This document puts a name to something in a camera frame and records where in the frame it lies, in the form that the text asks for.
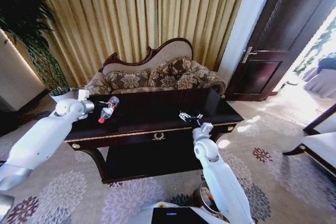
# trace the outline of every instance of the dark wooden coffee table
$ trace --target dark wooden coffee table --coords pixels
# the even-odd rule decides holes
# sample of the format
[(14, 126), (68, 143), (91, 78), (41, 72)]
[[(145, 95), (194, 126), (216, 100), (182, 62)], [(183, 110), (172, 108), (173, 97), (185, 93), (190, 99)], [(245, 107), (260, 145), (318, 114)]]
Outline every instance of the dark wooden coffee table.
[[(116, 95), (112, 117), (98, 123), (100, 112), (75, 122), (65, 139), (95, 161), (103, 183), (201, 169), (194, 155), (191, 127), (180, 111), (203, 114), (214, 125), (212, 140), (230, 132), (243, 118), (213, 89), (173, 90)], [(92, 101), (108, 101), (95, 95)], [(106, 160), (97, 148), (109, 147)]]

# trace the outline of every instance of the potted plant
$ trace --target potted plant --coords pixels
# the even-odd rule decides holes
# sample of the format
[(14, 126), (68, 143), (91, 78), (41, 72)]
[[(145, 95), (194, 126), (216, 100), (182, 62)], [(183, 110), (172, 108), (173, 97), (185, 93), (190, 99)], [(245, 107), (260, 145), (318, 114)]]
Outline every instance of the potted plant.
[(57, 102), (74, 95), (43, 37), (43, 32), (51, 31), (48, 20), (55, 21), (43, 0), (0, 0), (0, 28), (25, 45), (37, 75)]

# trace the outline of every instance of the floral sofa cushion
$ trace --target floral sofa cushion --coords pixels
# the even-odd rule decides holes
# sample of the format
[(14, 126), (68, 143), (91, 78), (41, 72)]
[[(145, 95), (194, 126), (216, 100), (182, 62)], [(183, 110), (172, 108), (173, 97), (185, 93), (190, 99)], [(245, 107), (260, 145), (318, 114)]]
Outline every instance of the floral sofa cushion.
[(155, 92), (155, 91), (167, 91), (174, 90), (172, 87), (143, 87), (143, 88), (135, 88), (135, 89), (119, 89), (114, 90), (112, 94), (127, 94), (127, 93), (141, 93), (141, 92)]
[(149, 77), (149, 87), (174, 87), (179, 78), (191, 66), (188, 57), (176, 57), (154, 69)]
[(213, 88), (217, 93), (224, 94), (226, 82), (219, 78), (216, 72), (209, 71), (209, 69), (196, 61), (192, 62), (190, 71), (203, 81), (202, 88)]
[(202, 81), (194, 73), (187, 71), (176, 82), (175, 88), (176, 89), (199, 89), (199, 88), (202, 88), (203, 85), (204, 85), (204, 81)]
[(90, 95), (93, 94), (110, 94), (111, 87), (105, 80), (102, 79), (93, 79), (86, 86), (86, 90), (90, 91)]
[(105, 78), (113, 90), (141, 88), (147, 86), (148, 70), (134, 73), (112, 71), (107, 73)]

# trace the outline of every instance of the door handle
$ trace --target door handle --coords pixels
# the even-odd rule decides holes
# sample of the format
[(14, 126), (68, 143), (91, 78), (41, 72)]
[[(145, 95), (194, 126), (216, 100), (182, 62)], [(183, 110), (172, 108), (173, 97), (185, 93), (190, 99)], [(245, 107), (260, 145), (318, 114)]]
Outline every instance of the door handle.
[(246, 63), (247, 58), (248, 58), (249, 55), (256, 55), (256, 54), (258, 54), (258, 52), (251, 52), (251, 51), (252, 51), (252, 47), (248, 47), (247, 51), (246, 51), (246, 53), (245, 53), (245, 55), (243, 57), (243, 60), (241, 61), (243, 64)]

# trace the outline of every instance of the brass drawer pull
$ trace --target brass drawer pull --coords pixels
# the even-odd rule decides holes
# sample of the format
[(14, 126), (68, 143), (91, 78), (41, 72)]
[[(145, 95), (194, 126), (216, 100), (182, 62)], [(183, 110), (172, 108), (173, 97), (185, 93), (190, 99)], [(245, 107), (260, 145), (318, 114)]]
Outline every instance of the brass drawer pull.
[(152, 140), (158, 141), (158, 140), (163, 140), (163, 139), (166, 139), (166, 138), (164, 137), (164, 133), (161, 132), (161, 133), (155, 133), (154, 138)]
[(80, 145), (79, 145), (79, 144), (72, 144), (72, 148), (74, 148), (74, 149), (79, 149), (79, 148), (80, 148)]

